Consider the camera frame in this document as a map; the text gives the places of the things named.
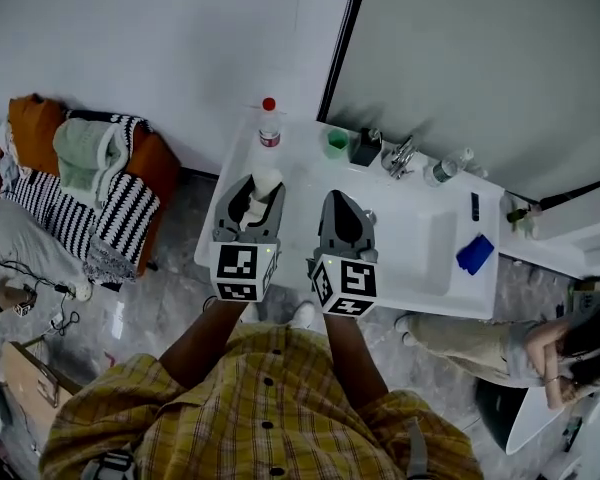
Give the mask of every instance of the water bottle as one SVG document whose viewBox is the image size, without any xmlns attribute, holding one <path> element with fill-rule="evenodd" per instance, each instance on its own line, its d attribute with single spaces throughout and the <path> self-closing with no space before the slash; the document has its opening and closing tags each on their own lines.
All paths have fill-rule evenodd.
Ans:
<svg viewBox="0 0 600 480">
<path fill-rule="evenodd" d="M 262 102 L 262 115 L 258 126 L 260 142 L 263 146 L 273 148 L 280 142 L 280 116 L 276 111 L 276 100 L 265 98 Z"/>
<path fill-rule="evenodd" d="M 427 182 L 427 185 L 438 187 L 464 170 L 472 158 L 473 151 L 470 148 L 455 151 L 445 156 L 437 164 L 425 167 L 424 181 Z"/>
</svg>

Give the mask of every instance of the yellow plaid shirt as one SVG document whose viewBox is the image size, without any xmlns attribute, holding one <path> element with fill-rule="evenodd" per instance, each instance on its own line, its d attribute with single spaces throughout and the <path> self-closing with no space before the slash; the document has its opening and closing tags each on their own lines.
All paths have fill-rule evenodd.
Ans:
<svg viewBox="0 0 600 480">
<path fill-rule="evenodd" d="M 40 471 L 79 478 L 91 459 L 131 443 L 139 478 L 405 478 L 414 417 L 430 478 L 482 478 L 468 438 L 414 394 L 355 411 L 323 336 L 238 325 L 189 391 L 148 355 L 96 379 L 60 410 Z"/>
</svg>

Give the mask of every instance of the shoe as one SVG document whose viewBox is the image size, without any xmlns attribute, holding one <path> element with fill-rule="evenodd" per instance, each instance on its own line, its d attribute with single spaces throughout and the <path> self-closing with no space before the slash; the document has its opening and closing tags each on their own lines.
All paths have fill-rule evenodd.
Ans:
<svg viewBox="0 0 600 480">
<path fill-rule="evenodd" d="M 93 294 L 93 286 L 91 283 L 79 284 L 74 289 L 74 297 L 78 302 L 87 302 Z"/>
<path fill-rule="evenodd" d="M 249 302 L 242 315 L 240 315 L 240 322 L 243 324 L 257 324 L 259 321 L 258 307 L 253 302 Z"/>
<path fill-rule="evenodd" d="M 411 315 L 402 315 L 393 324 L 393 328 L 398 332 L 409 332 L 409 316 Z"/>
<path fill-rule="evenodd" d="M 293 318 L 289 322 L 289 326 L 294 329 L 308 329 L 313 322 L 313 317 L 316 314 L 316 308 L 313 302 L 305 301 L 298 306 Z"/>
<path fill-rule="evenodd" d="M 418 342 L 411 334 L 405 332 L 402 336 L 402 344 L 406 347 L 415 347 L 418 344 Z"/>
</svg>

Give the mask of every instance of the green cup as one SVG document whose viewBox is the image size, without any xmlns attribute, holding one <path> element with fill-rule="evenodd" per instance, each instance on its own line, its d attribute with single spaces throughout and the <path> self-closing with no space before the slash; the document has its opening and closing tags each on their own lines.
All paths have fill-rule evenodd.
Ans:
<svg viewBox="0 0 600 480">
<path fill-rule="evenodd" d="M 328 158 L 338 158 L 347 150 L 349 134 L 339 128 L 334 128 L 327 134 L 325 154 Z"/>
</svg>

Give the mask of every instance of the fiducial marker cube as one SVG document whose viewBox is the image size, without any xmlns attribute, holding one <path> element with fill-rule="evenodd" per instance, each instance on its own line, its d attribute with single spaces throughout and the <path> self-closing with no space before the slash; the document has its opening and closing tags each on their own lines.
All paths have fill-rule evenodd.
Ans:
<svg viewBox="0 0 600 480">
<path fill-rule="evenodd" d="M 260 302 L 278 266 L 274 244 L 211 242 L 211 284 L 220 300 Z"/>
<path fill-rule="evenodd" d="M 375 263 L 322 255 L 311 283 L 324 314 L 362 318 L 378 298 Z"/>
</svg>

